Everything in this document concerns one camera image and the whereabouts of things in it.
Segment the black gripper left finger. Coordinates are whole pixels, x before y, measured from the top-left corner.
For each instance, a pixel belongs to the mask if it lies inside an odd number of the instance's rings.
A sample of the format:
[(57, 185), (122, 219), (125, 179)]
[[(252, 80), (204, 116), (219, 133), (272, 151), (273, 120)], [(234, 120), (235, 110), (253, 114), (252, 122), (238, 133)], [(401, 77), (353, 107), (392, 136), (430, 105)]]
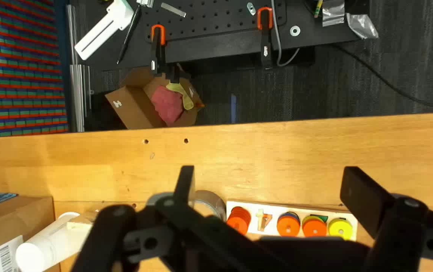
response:
[(193, 190), (193, 173), (195, 173), (195, 167), (190, 164), (184, 164), (180, 169), (177, 185), (173, 190), (173, 195), (180, 202), (189, 202), (190, 199), (190, 195)]

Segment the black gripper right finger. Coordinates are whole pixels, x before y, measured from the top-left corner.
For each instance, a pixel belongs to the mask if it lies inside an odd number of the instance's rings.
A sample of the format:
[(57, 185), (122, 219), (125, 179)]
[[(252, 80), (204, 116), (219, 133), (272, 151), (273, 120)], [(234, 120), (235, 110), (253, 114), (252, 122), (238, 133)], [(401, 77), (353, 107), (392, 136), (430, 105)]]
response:
[(358, 166), (344, 167), (339, 199), (371, 237), (394, 204), (394, 196)]

